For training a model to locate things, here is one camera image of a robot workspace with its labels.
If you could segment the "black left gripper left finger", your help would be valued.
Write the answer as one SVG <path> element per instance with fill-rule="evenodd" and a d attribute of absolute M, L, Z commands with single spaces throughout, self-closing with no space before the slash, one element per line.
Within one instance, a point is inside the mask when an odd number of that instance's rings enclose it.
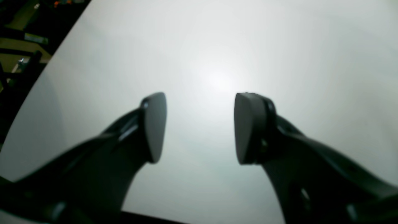
<path fill-rule="evenodd" d="M 116 223 L 135 175 L 161 157 L 166 118 L 165 94 L 147 96 L 98 136 L 1 185 L 1 210 L 39 223 Z"/>

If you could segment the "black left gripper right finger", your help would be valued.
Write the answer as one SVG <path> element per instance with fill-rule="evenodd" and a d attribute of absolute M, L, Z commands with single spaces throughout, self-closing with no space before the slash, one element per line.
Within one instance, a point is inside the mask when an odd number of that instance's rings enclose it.
<path fill-rule="evenodd" d="M 397 187 L 305 136 L 271 99 L 237 93 L 234 131 L 238 162 L 262 166 L 285 223 L 397 223 Z"/>

